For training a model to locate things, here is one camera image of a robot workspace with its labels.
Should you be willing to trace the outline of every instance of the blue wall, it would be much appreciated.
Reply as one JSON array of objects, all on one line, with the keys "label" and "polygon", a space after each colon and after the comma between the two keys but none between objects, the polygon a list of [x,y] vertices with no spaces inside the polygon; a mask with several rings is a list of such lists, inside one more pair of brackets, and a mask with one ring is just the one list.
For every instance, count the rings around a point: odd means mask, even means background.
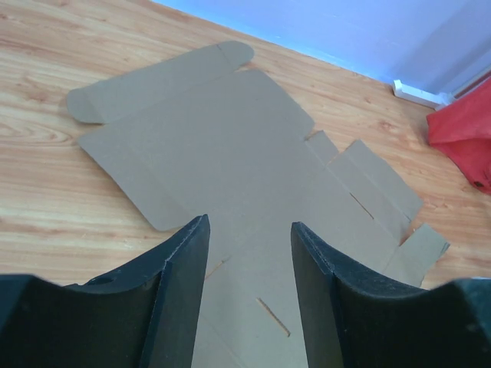
[{"label": "blue wall", "polygon": [[157,0],[384,82],[450,92],[491,65],[491,0]]}]

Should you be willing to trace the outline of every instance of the light wood tabletop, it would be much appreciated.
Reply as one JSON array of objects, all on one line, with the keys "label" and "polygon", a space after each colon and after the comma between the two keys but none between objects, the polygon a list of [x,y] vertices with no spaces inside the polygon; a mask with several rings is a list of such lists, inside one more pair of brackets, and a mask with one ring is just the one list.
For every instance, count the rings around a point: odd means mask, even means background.
[{"label": "light wood tabletop", "polygon": [[491,277],[491,197],[426,141],[430,109],[294,51],[141,0],[0,1],[0,273],[84,283],[170,236],[153,230],[77,145],[67,92],[194,48],[238,40],[345,149],[361,138],[424,200],[451,243],[423,286]]}]

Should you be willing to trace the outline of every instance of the red bag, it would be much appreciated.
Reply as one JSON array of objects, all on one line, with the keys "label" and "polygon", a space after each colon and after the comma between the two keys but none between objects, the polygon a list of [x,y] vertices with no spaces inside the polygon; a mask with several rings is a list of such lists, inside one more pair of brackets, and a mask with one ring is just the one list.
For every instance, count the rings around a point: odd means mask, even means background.
[{"label": "red bag", "polygon": [[475,188],[491,194],[491,78],[427,121],[430,145],[450,157]]}]

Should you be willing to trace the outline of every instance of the wooden table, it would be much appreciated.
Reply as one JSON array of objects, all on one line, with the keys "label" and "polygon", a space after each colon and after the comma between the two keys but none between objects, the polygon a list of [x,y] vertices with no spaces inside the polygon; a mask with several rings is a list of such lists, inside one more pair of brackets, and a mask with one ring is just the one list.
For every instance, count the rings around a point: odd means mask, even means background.
[{"label": "wooden table", "polygon": [[73,88],[236,39],[340,150],[361,138],[424,199],[413,223],[451,243],[424,287],[491,277],[491,197],[426,143],[426,107],[389,86],[141,0],[0,1],[0,272],[85,282],[170,236],[153,230],[77,145]]}]

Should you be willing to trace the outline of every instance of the red cloth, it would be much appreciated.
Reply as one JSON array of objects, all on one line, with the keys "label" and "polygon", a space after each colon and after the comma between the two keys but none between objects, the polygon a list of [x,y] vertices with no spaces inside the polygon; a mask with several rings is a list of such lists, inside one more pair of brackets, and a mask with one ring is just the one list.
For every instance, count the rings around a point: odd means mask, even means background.
[{"label": "red cloth", "polygon": [[491,194],[491,78],[427,121],[430,145],[450,157],[475,188]]}]

